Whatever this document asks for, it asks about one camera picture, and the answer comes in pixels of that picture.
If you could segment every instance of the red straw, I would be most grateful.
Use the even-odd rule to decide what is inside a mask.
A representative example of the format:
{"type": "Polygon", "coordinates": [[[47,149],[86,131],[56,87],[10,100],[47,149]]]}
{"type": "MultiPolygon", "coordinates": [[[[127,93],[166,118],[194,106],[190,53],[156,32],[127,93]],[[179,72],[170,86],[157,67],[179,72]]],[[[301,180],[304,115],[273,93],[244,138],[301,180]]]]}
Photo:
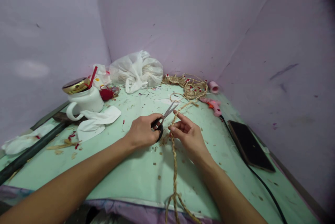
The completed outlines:
{"type": "Polygon", "coordinates": [[[92,75],[92,78],[91,78],[90,86],[88,86],[89,89],[92,87],[93,80],[94,80],[94,77],[95,77],[95,73],[97,72],[97,69],[98,69],[98,67],[96,66],[94,68],[94,71],[93,71],[93,75],[92,75]]]}

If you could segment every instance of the white tissue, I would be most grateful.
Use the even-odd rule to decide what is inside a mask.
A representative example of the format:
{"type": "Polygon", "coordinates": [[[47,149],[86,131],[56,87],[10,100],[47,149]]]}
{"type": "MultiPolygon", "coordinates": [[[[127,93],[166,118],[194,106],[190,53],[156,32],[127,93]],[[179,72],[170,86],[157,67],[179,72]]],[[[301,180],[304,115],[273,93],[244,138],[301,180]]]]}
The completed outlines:
{"type": "Polygon", "coordinates": [[[6,141],[1,148],[7,155],[17,154],[36,143],[38,141],[36,136],[42,138],[53,128],[55,128],[55,125],[53,124],[42,125],[30,134],[17,136],[9,141],[6,141]]]}
{"type": "Polygon", "coordinates": [[[105,124],[113,123],[120,115],[121,111],[115,106],[111,106],[102,113],[83,110],[80,112],[88,120],[80,123],[77,129],[78,139],[85,142],[105,130],[105,124]]]}

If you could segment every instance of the hot glue gun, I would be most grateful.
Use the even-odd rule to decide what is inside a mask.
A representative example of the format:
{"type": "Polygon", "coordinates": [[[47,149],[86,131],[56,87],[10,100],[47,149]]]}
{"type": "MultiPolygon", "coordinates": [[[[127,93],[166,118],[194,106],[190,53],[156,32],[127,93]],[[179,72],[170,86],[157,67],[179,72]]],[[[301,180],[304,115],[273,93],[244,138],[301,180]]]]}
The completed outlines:
{"type": "Polygon", "coordinates": [[[209,108],[212,108],[214,110],[214,116],[219,117],[222,115],[220,110],[221,102],[213,99],[208,98],[200,98],[201,102],[207,103],[209,105],[209,108]]]}

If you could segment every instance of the light green table cover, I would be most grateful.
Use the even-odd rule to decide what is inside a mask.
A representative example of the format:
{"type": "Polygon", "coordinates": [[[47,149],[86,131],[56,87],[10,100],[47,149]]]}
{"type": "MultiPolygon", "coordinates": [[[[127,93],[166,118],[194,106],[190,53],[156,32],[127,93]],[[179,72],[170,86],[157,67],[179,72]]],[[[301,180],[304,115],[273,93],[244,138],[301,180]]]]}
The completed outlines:
{"type": "MultiPolygon", "coordinates": [[[[153,112],[164,113],[171,104],[169,97],[173,92],[183,93],[183,89],[179,86],[161,85],[153,89],[142,89],[129,95],[122,88],[116,101],[110,100],[105,104],[106,108],[108,105],[116,106],[122,114],[113,124],[108,125],[103,133],[81,144],[81,151],[68,147],[62,149],[64,152],[61,155],[56,155],[54,150],[44,148],[5,185],[37,190],[57,175],[123,137],[135,118],[153,112]],[[71,159],[74,152],[77,153],[76,158],[71,159]]],[[[222,102],[221,110],[226,121],[242,122],[238,112],[225,96],[222,94],[208,94],[207,96],[222,102]]],[[[183,100],[177,108],[186,102],[183,100]]],[[[202,128],[207,148],[214,160],[221,164],[220,166],[227,172],[237,188],[268,223],[282,223],[270,195],[242,161],[224,124],[213,115],[213,110],[209,109],[207,104],[200,101],[198,104],[198,108],[188,106],[181,112],[202,128]]],[[[167,126],[170,125],[172,119],[173,114],[165,119],[163,136],[167,134],[167,126]]],[[[69,126],[47,146],[63,144],[63,140],[73,130],[75,130],[74,126],[69,126]]],[[[152,146],[153,148],[149,147],[128,157],[105,177],[87,199],[111,198],[164,208],[167,199],[173,193],[173,155],[171,141],[168,141],[166,145],[159,145],[160,143],[157,143],[152,146]]],[[[185,150],[179,140],[176,141],[176,147],[178,149],[177,191],[182,194],[186,206],[197,216],[220,219],[218,209],[202,182],[201,175],[185,155],[185,150]]],[[[5,167],[17,156],[4,156],[0,160],[0,167],[5,167]]],[[[272,191],[288,223],[318,223],[291,183],[277,168],[275,173],[253,169],[272,191]]]]}

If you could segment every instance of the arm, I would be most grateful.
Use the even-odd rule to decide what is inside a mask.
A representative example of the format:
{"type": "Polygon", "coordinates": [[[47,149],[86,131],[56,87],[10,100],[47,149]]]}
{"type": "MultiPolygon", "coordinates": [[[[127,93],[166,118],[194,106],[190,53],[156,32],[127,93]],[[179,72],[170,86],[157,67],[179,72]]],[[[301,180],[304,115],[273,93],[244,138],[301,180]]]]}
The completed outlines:
{"type": "Polygon", "coordinates": [[[179,138],[189,158],[203,175],[225,223],[266,223],[226,173],[215,163],[203,140],[200,127],[178,113],[181,120],[169,129],[179,138]]]}
{"type": "Polygon", "coordinates": [[[32,193],[0,217],[0,223],[63,223],[96,185],[135,150],[156,142],[151,123],[162,114],[134,120],[129,132],[111,146],[80,162],[32,193]]]}

